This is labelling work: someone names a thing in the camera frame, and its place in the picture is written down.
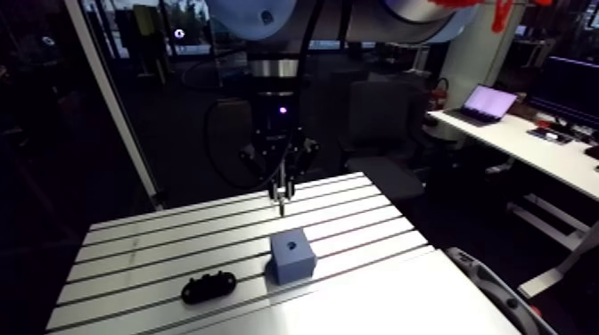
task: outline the desk leg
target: desk leg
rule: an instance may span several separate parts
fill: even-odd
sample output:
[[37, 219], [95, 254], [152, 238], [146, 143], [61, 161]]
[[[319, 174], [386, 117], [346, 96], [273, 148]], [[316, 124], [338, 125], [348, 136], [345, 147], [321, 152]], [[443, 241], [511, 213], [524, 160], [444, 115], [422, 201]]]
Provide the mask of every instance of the desk leg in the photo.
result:
[[558, 266], [543, 272], [518, 287], [518, 291], [526, 298], [552, 287], [578, 262], [580, 256], [599, 245], [599, 221], [585, 234], [582, 242]]

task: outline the glass wall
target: glass wall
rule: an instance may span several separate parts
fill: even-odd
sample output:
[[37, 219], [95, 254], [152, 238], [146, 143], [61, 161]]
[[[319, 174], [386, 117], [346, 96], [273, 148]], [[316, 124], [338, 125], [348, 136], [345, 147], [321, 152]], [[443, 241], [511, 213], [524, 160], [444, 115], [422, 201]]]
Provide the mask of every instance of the glass wall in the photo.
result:
[[6, 334], [44, 332], [91, 224], [153, 210], [60, 0], [0, 1], [0, 190]]

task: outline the black plastic part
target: black plastic part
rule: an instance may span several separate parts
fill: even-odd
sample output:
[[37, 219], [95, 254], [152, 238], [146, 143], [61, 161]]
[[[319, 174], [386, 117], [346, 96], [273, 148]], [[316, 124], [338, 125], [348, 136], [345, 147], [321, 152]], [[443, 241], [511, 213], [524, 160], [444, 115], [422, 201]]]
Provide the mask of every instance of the black plastic part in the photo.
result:
[[204, 274], [199, 280], [190, 278], [181, 290], [181, 299], [188, 305], [223, 297], [235, 290], [237, 279], [231, 273]]
[[594, 159], [599, 159], [599, 145], [586, 149], [585, 154]]

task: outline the laptop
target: laptop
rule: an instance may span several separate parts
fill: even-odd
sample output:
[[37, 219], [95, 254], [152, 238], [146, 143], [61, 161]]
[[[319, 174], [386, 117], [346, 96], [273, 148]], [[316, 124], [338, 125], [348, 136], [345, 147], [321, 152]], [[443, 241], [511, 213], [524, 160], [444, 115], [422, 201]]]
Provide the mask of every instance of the laptop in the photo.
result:
[[447, 113], [475, 126], [485, 126], [499, 121], [515, 101], [516, 94], [478, 85], [462, 107]]

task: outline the laptop screen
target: laptop screen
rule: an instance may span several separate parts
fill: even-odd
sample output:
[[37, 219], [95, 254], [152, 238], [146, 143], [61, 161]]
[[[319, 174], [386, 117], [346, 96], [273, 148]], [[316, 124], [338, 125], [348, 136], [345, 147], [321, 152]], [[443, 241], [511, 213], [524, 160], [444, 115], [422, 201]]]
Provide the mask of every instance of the laptop screen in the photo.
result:
[[515, 94], [509, 94], [486, 86], [476, 86], [466, 100], [464, 107], [481, 113], [502, 118], [513, 102]]

